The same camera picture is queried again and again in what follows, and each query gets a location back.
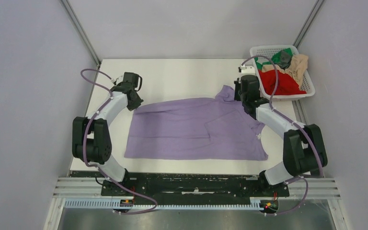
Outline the purple t shirt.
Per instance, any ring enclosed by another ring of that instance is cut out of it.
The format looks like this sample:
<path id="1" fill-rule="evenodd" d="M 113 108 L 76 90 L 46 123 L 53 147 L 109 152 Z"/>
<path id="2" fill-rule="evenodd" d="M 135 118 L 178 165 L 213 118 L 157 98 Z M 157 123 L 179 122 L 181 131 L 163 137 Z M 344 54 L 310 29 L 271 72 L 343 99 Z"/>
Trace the purple t shirt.
<path id="1" fill-rule="evenodd" d="M 133 113 L 125 157 L 265 161 L 264 124 L 245 113 L 224 85 L 214 98 L 153 103 Z"/>

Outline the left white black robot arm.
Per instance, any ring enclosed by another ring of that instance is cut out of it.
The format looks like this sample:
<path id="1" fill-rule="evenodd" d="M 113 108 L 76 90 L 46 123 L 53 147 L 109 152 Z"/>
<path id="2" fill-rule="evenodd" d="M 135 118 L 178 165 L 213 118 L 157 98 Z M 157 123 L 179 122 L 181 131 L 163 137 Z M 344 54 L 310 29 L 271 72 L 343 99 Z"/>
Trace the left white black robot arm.
<path id="1" fill-rule="evenodd" d="M 92 83 L 106 90 L 103 103 L 92 114 L 78 116 L 72 122 L 71 151 L 74 158 L 87 167 L 96 168 L 107 181 L 113 182 L 113 189 L 119 195 L 126 195 L 131 190 L 131 182 L 125 178 L 127 169 L 112 156 L 109 126 L 121 111 L 133 111 L 143 103 L 138 95 L 143 78 L 133 72 L 125 72 L 121 81 L 107 78 L 113 84 L 112 88 Z"/>

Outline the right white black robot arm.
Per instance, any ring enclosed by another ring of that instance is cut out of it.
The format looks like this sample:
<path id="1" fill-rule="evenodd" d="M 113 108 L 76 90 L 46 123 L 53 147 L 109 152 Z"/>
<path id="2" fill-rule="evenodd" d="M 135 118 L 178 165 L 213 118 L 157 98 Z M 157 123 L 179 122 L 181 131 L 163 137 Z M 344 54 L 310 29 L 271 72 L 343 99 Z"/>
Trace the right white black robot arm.
<path id="1" fill-rule="evenodd" d="M 268 99 L 260 96 L 257 76 L 244 75 L 234 84 L 234 99 L 242 103 L 245 112 L 271 128 L 283 140 L 282 161 L 260 172 L 258 191 L 269 196 L 278 184 L 288 184 L 304 176 L 323 177 L 328 159 L 320 128 L 315 124 L 293 121 L 275 109 Z"/>

